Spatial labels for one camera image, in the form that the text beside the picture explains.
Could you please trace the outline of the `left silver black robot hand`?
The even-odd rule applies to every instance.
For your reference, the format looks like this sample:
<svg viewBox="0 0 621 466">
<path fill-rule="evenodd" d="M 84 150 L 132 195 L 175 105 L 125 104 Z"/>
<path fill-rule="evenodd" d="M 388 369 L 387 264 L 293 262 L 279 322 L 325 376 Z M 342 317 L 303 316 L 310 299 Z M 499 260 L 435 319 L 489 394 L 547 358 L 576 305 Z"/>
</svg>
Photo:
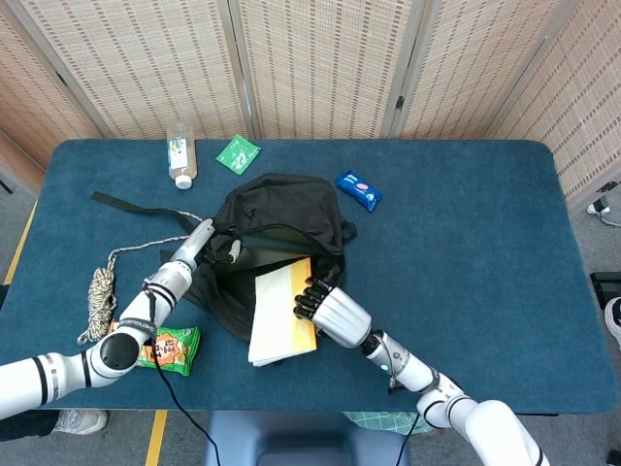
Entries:
<svg viewBox="0 0 621 466">
<path fill-rule="evenodd" d="M 225 241 L 214 249 L 213 238 L 223 236 Z M 177 251 L 170 261 L 179 261 L 195 270 L 200 263 L 232 264 L 241 253 L 242 242 L 232 224 L 215 224 L 212 218 L 200 222 Z"/>
</svg>

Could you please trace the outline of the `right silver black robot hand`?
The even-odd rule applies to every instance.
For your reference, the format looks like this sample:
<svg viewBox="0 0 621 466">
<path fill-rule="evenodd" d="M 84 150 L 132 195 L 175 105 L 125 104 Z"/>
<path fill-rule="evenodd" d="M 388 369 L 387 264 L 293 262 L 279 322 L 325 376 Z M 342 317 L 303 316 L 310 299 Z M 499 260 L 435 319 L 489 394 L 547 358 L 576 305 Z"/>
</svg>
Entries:
<svg viewBox="0 0 621 466">
<path fill-rule="evenodd" d="M 344 348 L 361 346 L 371 333 L 371 315 L 336 285 L 312 277 L 306 284 L 294 298 L 293 314 Z"/>
</svg>

